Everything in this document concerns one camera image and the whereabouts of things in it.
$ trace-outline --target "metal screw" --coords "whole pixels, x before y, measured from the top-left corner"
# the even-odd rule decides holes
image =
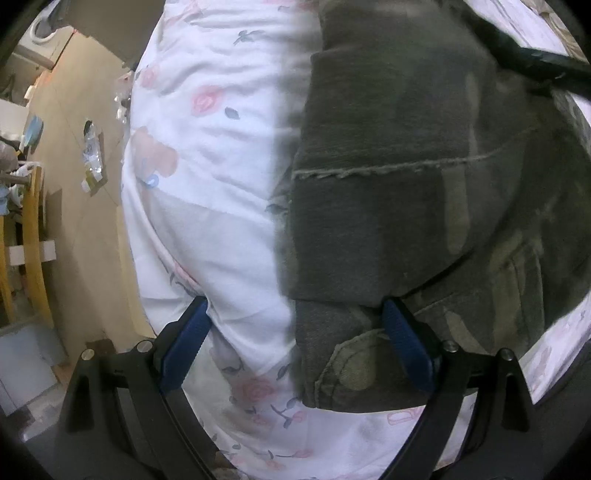
[[[510,362],[515,358],[515,354],[508,348],[501,348],[501,358]]]
[[[142,340],[135,346],[138,352],[147,353],[152,349],[152,342],[149,340]]]
[[[92,357],[94,357],[94,355],[95,351],[92,348],[88,348],[82,352],[80,358],[82,358],[82,360],[90,360]]]
[[[443,342],[443,349],[449,353],[456,353],[460,349],[460,346],[453,340],[445,340]]]

